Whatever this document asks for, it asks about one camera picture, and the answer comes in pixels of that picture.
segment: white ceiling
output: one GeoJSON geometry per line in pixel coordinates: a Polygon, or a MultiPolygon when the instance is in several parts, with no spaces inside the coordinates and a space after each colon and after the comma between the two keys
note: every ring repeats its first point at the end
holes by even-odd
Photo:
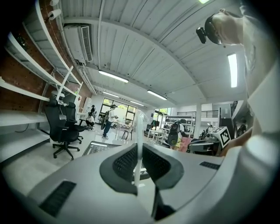
{"type": "Polygon", "coordinates": [[[106,0],[98,47],[102,0],[62,0],[65,24],[89,24],[93,65],[129,79],[127,84],[86,72],[95,88],[131,97],[153,107],[243,99],[244,53],[240,46],[202,44],[196,28],[220,8],[240,14],[234,0],[106,0]],[[231,88],[227,55],[238,55],[238,86],[231,88]],[[161,100],[151,89],[168,97],[161,100]]]}

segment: gray floor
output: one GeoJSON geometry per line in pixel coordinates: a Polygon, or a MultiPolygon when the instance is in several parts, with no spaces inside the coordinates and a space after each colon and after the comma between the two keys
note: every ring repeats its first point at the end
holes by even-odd
{"type": "MultiPolygon", "coordinates": [[[[80,151],[71,149],[71,153],[74,158],[78,158],[83,155],[84,151],[88,147],[91,141],[104,142],[108,144],[124,145],[131,142],[135,142],[136,134],[133,133],[132,141],[122,140],[123,131],[119,133],[119,137],[116,140],[116,129],[110,129],[108,133],[108,140],[102,139],[103,131],[100,130],[99,125],[95,125],[95,131],[83,131],[80,133],[83,136],[82,144],[78,141],[72,143],[72,146],[77,146],[80,151]]],[[[71,162],[70,155],[62,151],[57,155],[57,158],[53,158],[53,153],[57,150],[53,149],[52,144],[49,142],[41,143],[34,146],[32,149],[26,150],[23,155],[12,158],[5,164],[2,169],[3,175],[10,187],[15,188],[24,195],[32,190],[44,178],[63,167],[65,164],[71,162]]],[[[139,188],[139,200],[146,207],[148,211],[152,209],[152,202],[154,197],[154,183],[151,179],[143,180],[140,182],[139,188]]]]}

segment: white table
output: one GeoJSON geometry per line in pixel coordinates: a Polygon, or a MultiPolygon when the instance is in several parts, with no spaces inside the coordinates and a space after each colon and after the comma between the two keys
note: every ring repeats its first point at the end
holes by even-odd
{"type": "Polygon", "coordinates": [[[121,130],[121,128],[123,129],[128,129],[130,132],[130,130],[132,129],[132,126],[131,125],[128,125],[128,124],[124,124],[124,123],[119,123],[119,122],[114,122],[116,125],[117,125],[117,131],[115,133],[115,140],[118,140],[118,137],[119,137],[119,132],[121,130]]]}
{"type": "Polygon", "coordinates": [[[162,134],[162,139],[161,139],[161,145],[162,145],[163,141],[165,140],[165,135],[166,135],[166,133],[165,133],[165,132],[163,132],[162,130],[158,130],[158,131],[156,131],[156,130],[149,130],[149,133],[148,133],[148,139],[147,139],[147,141],[149,140],[150,133],[152,133],[152,134],[153,134],[152,143],[154,143],[154,136],[155,136],[155,134],[156,134],[156,133],[157,133],[157,136],[156,136],[156,142],[158,141],[159,134],[162,134]]]}

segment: ceiling light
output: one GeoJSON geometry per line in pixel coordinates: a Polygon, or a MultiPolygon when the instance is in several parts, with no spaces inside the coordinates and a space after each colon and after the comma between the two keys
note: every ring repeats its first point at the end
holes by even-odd
{"type": "Polygon", "coordinates": [[[104,71],[101,71],[101,70],[98,70],[98,72],[99,72],[100,74],[102,74],[102,75],[106,75],[106,76],[109,76],[109,77],[111,77],[111,78],[114,78],[114,79],[120,80],[120,81],[122,81],[122,82],[128,83],[128,80],[127,80],[127,79],[123,79],[123,78],[121,78],[121,77],[118,77],[118,76],[116,76],[116,75],[110,74],[110,73],[108,73],[108,72],[104,72],[104,71]]]}
{"type": "Polygon", "coordinates": [[[202,4],[208,2],[209,0],[199,0],[202,4]]]}
{"type": "Polygon", "coordinates": [[[154,96],[159,97],[159,98],[162,99],[162,100],[167,100],[166,98],[160,96],[159,94],[156,94],[156,93],[152,92],[151,90],[148,90],[147,92],[148,92],[148,93],[151,93],[151,94],[154,95],[154,96]]]}
{"type": "MultiPolygon", "coordinates": [[[[136,103],[136,102],[134,102],[134,101],[130,101],[130,102],[136,103]]],[[[141,105],[141,106],[144,106],[143,104],[140,104],[140,103],[136,103],[136,104],[141,105]]]]}
{"type": "Polygon", "coordinates": [[[114,94],[112,94],[112,93],[106,93],[106,92],[104,92],[104,91],[103,91],[103,93],[119,98],[119,96],[114,95],[114,94]]]}
{"type": "Polygon", "coordinates": [[[229,67],[231,69],[231,88],[237,87],[237,58],[236,54],[228,55],[227,56],[229,61],[229,67]]]}

